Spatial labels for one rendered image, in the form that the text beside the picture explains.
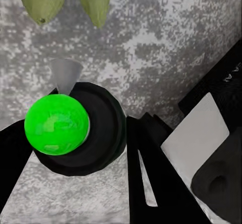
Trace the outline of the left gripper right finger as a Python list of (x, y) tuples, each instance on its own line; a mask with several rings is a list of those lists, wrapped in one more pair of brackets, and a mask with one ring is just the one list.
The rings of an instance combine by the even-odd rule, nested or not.
[[(212, 224), (142, 121), (127, 116), (130, 224)], [(146, 204), (140, 151), (157, 207)]]

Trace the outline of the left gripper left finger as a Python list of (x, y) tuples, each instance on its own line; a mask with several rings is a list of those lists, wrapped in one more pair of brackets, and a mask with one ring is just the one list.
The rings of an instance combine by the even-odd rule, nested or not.
[(24, 121), (0, 132), (0, 213), (33, 150), (25, 134)]

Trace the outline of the insectifuge atomizer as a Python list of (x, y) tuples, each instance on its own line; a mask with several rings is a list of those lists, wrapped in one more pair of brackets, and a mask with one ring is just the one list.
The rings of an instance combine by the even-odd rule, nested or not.
[(57, 58), (49, 64), (57, 88), (27, 112), (26, 137), (53, 173), (84, 177), (100, 171), (126, 150), (124, 110), (105, 88), (77, 82), (82, 63)]

